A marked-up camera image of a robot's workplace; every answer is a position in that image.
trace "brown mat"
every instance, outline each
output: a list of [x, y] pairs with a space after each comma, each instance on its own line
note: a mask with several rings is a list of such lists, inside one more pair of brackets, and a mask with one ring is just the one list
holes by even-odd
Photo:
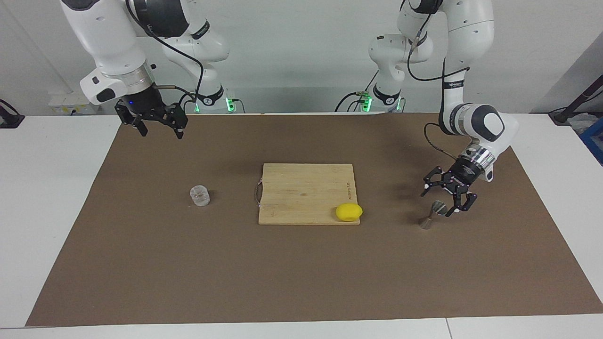
[[[603, 312], [511, 150], [471, 212], [416, 225], [450, 202], [419, 197], [451, 164], [423, 138], [436, 119], [195, 116], [182, 141], [120, 128], [27, 326]], [[467, 143], [431, 134], [454, 153]], [[362, 225], [259, 226], [265, 162], [352, 163]]]

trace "yellow lemon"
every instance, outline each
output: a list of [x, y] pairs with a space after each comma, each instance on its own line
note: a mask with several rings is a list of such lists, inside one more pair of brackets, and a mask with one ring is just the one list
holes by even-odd
[[335, 214], [341, 221], [356, 221], [362, 215], [362, 207], [358, 204], [341, 204], [335, 210]]

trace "white table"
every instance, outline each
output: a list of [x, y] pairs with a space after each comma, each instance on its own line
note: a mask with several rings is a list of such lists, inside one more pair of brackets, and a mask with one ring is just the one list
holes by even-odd
[[[514, 151], [601, 298], [603, 168], [569, 127], [516, 118]], [[116, 116], [49, 116], [0, 130], [0, 338], [603, 337], [603, 315], [23, 329], [118, 126]]]

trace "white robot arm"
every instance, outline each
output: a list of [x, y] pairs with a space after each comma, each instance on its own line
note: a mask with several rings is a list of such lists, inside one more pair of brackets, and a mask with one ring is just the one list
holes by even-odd
[[196, 84], [203, 73], [207, 83], [201, 89], [197, 85], [197, 97], [185, 94], [192, 98], [190, 102], [230, 110], [215, 70], [202, 64], [226, 59], [229, 48], [199, 15], [196, 0], [62, 0], [61, 5], [78, 40], [96, 63], [96, 69], [80, 82], [82, 91], [93, 104], [120, 98], [115, 109], [122, 122], [143, 136], [147, 133], [143, 120], [150, 120], [170, 126], [180, 139], [188, 119], [179, 104], [163, 103], [126, 9], [146, 32], [167, 38], [167, 45], [183, 52], [164, 45], [168, 58], [184, 67]]
[[[410, 64], [425, 61], [431, 55], [433, 46], [426, 28], [431, 16], [438, 11], [445, 13], [448, 21], [448, 53], [441, 77], [421, 79], [412, 73]], [[405, 62], [408, 73], [417, 80], [441, 79], [441, 130], [449, 135], [469, 136], [472, 139], [448, 171], [443, 171], [438, 166], [424, 178], [425, 191], [422, 196], [434, 186], [440, 186], [453, 195], [454, 205], [446, 215], [449, 217], [454, 212], [469, 210], [475, 202], [477, 195], [469, 191], [469, 186], [478, 177], [487, 182], [494, 179], [494, 162], [510, 146], [519, 129], [517, 120], [512, 116], [500, 113], [487, 104], [467, 103], [463, 98], [465, 74], [469, 65], [488, 51], [494, 39], [492, 3], [490, 0], [404, 0], [400, 8], [398, 28], [402, 35], [393, 45], [403, 52], [396, 54], [398, 59], [382, 59], [387, 59], [390, 64]], [[388, 49], [383, 50], [380, 54], [387, 55], [385, 51]], [[384, 73], [383, 78], [390, 80], [382, 80], [382, 83], [389, 83], [389, 87], [394, 89], [391, 79], [395, 77]], [[436, 175], [441, 176], [440, 180], [432, 180]], [[463, 195], [466, 197], [465, 202], [462, 201]]]
[[379, 68], [372, 89], [376, 99], [373, 101], [373, 108], [377, 111], [391, 112], [398, 104], [405, 79], [404, 69], [400, 67], [400, 64], [425, 62], [434, 51], [434, 43], [427, 35], [427, 31], [422, 32], [416, 42], [404, 35], [418, 24], [412, 35], [414, 38], [418, 28], [425, 21], [421, 16], [406, 17], [406, 15], [406, 13], [400, 12], [399, 18], [401, 19], [398, 20], [398, 29], [403, 34], [378, 36], [373, 39], [369, 47], [368, 55]]

